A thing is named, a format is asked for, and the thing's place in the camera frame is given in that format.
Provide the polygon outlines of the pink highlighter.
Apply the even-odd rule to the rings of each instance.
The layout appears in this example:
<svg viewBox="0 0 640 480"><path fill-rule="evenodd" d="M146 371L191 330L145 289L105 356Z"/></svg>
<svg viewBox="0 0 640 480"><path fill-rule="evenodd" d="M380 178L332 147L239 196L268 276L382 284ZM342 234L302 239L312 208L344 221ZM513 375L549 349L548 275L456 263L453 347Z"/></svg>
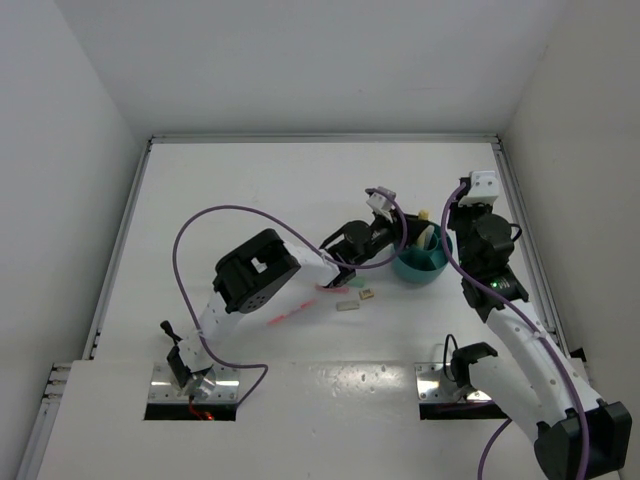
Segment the pink highlighter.
<svg viewBox="0 0 640 480"><path fill-rule="evenodd" d="M316 285L315 289L322 293L339 294L339 295L348 294L350 291L348 287L324 287L320 285Z"/></svg>

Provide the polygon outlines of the teal round organizer container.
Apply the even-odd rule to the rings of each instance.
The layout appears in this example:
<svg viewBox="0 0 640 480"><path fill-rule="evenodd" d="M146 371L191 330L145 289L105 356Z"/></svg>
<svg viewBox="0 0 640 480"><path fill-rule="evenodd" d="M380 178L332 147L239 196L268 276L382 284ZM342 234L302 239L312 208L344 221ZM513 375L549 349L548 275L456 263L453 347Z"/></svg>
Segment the teal round organizer container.
<svg viewBox="0 0 640 480"><path fill-rule="evenodd" d="M391 262L391 268L399 279L419 286L434 282L448 265L438 224L433 227L427 246L410 244Z"/></svg>

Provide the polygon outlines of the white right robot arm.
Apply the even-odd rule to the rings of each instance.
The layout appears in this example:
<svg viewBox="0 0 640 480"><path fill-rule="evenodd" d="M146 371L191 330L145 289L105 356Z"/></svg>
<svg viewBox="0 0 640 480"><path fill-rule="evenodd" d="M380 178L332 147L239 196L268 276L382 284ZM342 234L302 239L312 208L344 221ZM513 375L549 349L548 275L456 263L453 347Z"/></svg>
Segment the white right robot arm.
<svg viewBox="0 0 640 480"><path fill-rule="evenodd" d="M531 440L549 479L593 479L626 462L632 417L610 403L572 367L540 325L528 294L509 267L511 224L492 202L451 196L442 214L456 237L448 259L462 276L468 305L502 341L519 367L512 372L485 342L454 352L450 365L461 388L487 393Z"/></svg>

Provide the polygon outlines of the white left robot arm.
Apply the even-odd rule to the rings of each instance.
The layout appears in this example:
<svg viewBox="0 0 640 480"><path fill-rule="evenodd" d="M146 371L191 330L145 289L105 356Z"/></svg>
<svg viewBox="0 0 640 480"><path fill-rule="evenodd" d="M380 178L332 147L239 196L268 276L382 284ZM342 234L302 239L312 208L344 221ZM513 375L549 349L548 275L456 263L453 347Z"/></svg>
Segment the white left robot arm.
<svg viewBox="0 0 640 480"><path fill-rule="evenodd" d="M186 387L214 364L232 367L210 353L214 342L228 337L243 316L266 305L292 278L306 276L323 289L338 289L354 279L358 269L370 268L370 261L385 248L403 253L414 246L429 225L426 218L395 209L376 211L371 223L350 221L319 247L308 242L298 246L276 230L264 229L217 262L211 296L201 314L195 313L177 271L179 242L175 241L174 276L196 328L194 338L182 338L173 334L167 321L162 323L174 342L167 362L178 385Z"/></svg>

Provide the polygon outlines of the green highlighter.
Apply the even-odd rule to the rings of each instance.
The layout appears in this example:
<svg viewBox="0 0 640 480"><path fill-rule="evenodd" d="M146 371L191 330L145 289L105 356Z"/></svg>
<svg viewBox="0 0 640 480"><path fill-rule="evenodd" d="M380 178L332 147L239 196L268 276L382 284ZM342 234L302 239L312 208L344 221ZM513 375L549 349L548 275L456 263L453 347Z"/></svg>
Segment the green highlighter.
<svg viewBox="0 0 640 480"><path fill-rule="evenodd" d="M353 288L364 288L366 286L366 280L362 277L354 277L349 280L346 285Z"/></svg>

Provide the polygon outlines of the yellow highlighter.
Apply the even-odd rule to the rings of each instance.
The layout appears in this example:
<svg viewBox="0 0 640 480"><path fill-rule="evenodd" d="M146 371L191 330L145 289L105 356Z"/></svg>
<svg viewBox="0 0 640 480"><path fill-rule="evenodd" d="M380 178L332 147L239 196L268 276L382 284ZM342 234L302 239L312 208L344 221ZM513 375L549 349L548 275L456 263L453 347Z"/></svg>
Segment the yellow highlighter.
<svg viewBox="0 0 640 480"><path fill-rule="evenodd" d="M429 217L430 217L430 214L427 210L420 210L418 212L419 220L425 220L426 222L429 222ZM433 236L434 230L435 230L435 227L431 224L428 224L418 236L415 245L425 250L431 242L431 238Z"/></svg>

